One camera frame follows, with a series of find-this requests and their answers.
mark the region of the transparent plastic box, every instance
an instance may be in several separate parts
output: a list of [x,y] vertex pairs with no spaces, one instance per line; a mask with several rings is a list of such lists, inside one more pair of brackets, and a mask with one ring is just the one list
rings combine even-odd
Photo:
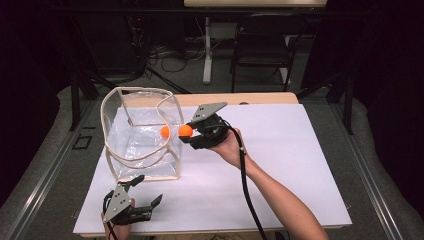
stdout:
[[[179,178],[184,123],[177,98],[158,88],[117,87],[103,100],[101,122],[106,159],[116,181]],[[169,137],[161,136],[163,127]]]

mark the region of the human hand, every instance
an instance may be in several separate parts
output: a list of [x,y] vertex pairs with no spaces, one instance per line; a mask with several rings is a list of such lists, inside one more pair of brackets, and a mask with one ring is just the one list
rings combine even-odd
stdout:
[[[249,155],[247,155],[246,147],[244,146],[241,132],[237,128],[235,128],[235,130],[242,140],[246,160],[250,160]],[[233,131],[229,130],[227,134],[228,136],[223,142],[215,147],[210,148],[210,150],[218,153],[229,164],[240,169],[240,146]]]
[[[135,200],[134,198],[131,198],[131,206],[134,207],[135,206]],[[101,214],[101,219],[103,221],[103,217],[104,217],[104,213],[102,212]],[[118,237],[119,240],[125,240],[130,236],[131,233],[131,224],[127,224],[127,225],[114,225],[112,222],[110,222],[113,231],[115,232],[116,237]],[[110,232],[109,227],[107,226],[106,223],[103,223],[103,227],[105,228],[105,233],[106,233],[106,239],[109,240],[114,240],[113,235]]]

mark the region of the white surface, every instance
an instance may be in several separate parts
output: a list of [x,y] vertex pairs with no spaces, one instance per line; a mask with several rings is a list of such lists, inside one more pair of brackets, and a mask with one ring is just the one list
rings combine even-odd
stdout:
[[[191,119],[197,107],[183,107]],[[218,112],[242,130],[249,154],[271,176],[291,189],[324,227],[350,225],[351,220],[328,168],[309,118],[300,104],[230,105]],[[142,182],[130,188],[136,206],[149,205],[163,194],[150,222],[133,232],[215,232],[255,230],[244,199],[240,171],[209,150],[182,150],[179,180]],[[282,228],[249,180],[250,196],[264,229]],[[74,233],[103,235],[100,219],[104,196],[115,182],[102,155]]]

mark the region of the forearm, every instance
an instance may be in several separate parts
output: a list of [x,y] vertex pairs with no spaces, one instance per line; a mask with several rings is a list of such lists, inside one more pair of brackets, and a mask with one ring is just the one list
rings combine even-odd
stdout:
[[328,239],[309,208],[249,157],[246,159],[246,173],[258,187],[277,218],[295,239]]

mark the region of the orange ball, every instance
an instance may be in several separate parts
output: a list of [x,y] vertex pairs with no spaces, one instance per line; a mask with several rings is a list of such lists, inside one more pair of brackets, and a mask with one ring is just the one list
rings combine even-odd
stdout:
[[169,127],[168,126],[163,126],[160,129],[160,135],[164,138],[169,138]]
[[178,129],[178,136],[180,137],[191,137],[193,135],[193,128],[189,125],[182,125],[180,129]]

